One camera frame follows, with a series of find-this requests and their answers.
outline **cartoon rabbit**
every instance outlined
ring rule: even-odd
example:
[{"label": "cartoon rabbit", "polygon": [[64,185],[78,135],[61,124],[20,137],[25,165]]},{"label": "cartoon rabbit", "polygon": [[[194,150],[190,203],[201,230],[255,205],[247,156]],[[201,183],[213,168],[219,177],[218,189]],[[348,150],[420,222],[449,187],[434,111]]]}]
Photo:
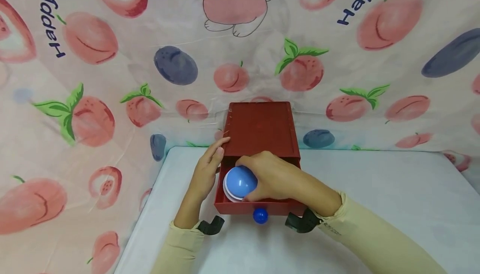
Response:
[{"label": "cartoon rabbit", "polygon": [[203,0],[209,31],[233,28],[235,37],[247,37],[262,23],[270,0]]}]

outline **box lid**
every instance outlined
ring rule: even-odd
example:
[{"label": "box lid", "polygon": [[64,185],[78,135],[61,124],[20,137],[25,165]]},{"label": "box lid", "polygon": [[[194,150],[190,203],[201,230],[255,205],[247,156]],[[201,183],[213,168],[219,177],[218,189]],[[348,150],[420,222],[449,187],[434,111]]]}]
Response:
[{"label": "box lid", "polygon": [[232,102],[228,109],[224,136],[225,157],[253,155],[263,150],[278,157],[300,158],[290,103]]}]

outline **blue plum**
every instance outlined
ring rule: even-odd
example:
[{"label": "blue plum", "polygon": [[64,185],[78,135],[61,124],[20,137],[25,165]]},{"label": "blue plum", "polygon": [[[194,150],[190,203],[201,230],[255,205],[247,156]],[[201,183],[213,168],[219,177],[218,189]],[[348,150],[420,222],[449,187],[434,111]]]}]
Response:
[{"label": "blue plum", "polygon": [[20,88],[13,91],[13,101],[16,103],[27,103],[33,96],[33,91],[28,88]]},{"label": "blue plum", "polygon": [[165,155],[165,145],[167,144],[167,138],[159,133],[151,135],[150,148],[152,150],[152,157],[156,161],[161,161]]},{"label": "blue plum", "polygon": [[324,148],[335,142],[335,137],[326,129],[315,129],[303,136],[303,144],[313,149]]},{"label": "blue plum", "polygon": [[437,78],[456,72],[470,63],[480,53],[480,28],[461,35],[438,51],[421,73],[425,77]]},{"label": "blue plum", "polygon": [[192,84],[198,77],[198,68],[192,57],[174,46],[157,50],[154,63],[158,72],[175,85]]}]

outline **small blue ball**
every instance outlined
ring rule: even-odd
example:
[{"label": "small blue ball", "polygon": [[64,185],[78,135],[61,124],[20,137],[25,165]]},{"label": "small blue ball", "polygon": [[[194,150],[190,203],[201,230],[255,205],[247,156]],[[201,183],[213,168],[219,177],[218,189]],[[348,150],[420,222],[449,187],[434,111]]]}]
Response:
[{"label": "small blue ball", "polygon": [[267,223],[268,213],[266,209],[257,208],[255,211],[253,211],[253,220],[260,225]]}]

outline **white surface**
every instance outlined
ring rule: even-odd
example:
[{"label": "white surface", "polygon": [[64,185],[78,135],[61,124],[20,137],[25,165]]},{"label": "white surface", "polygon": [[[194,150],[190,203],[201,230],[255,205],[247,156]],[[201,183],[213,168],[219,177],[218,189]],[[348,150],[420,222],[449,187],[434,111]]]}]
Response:
[{"label": "white surface", "polygon": [[[119,262],[116,274],[148,274],[204,148],[170,150]],[[301,166],[370,208],[428,251],[452,274],[480,273],[480,196],[441,154],[301,150]],[[201,219],[217,211],[214,192]],[[271,217],[225,216],[222,231],[206,237],[199,274],[361,274],[369,270],[320,230],[305,235]]]}]

